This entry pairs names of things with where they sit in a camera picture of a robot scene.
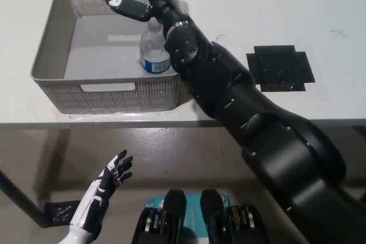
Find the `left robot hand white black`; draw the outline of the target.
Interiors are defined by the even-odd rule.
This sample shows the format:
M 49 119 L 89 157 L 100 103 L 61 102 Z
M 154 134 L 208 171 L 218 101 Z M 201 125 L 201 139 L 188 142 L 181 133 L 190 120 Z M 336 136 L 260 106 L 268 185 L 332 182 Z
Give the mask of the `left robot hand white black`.
M 109 199 L 121 183 L 132 176 L 132 160 L 133 157 L 128 157 L 126 150 L 112 158 L 89 185 L 71 219 L 71 226 L 86 231 L 93 238 L 98 236 L 109 207 Z

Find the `right robot hand black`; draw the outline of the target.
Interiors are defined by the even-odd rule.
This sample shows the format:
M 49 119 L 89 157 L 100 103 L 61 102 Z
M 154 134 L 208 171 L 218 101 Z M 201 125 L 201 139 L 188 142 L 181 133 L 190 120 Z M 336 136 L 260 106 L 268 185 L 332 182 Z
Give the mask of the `right robot hand black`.
M 155 18 L 163 25 L 164 37 L 169 38 L 178 32 L 186 36 L 194 34 L 189 16 L 184 14 L 176 0 L 148 0 L 144 4 L 135 0 L 104 0 L 115 13 L 140 22 Z

